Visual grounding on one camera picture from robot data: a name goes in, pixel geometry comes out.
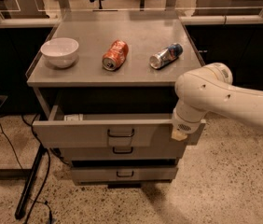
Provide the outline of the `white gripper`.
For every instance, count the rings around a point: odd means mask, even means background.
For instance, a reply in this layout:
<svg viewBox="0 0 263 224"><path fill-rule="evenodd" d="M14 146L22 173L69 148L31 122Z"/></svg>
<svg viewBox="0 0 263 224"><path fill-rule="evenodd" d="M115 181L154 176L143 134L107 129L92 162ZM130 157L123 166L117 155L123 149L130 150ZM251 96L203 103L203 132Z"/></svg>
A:
<svg viewBox="0 0 263 224"><path fill-rule="evenodd" d="M201 121L205 117L204 110L195 108L179 100L173 110L172 139L183 141L187 139L187 133L196 132L201 126Z"/></svg>

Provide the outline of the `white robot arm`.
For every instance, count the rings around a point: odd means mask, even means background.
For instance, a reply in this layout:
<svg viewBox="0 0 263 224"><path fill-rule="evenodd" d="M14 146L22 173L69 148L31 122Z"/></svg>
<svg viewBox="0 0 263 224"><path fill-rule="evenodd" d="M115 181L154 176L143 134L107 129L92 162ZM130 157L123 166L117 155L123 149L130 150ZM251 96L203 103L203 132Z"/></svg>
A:
<svg viewBox="0 0 263 224"><path fill-rule="evenodd" d="M209 112L263 132L263 91L236 87L232 80L232 73L222 63L181 75L174 86L178 102L172 116L173 138L183 140L196 132Z"/></svg>

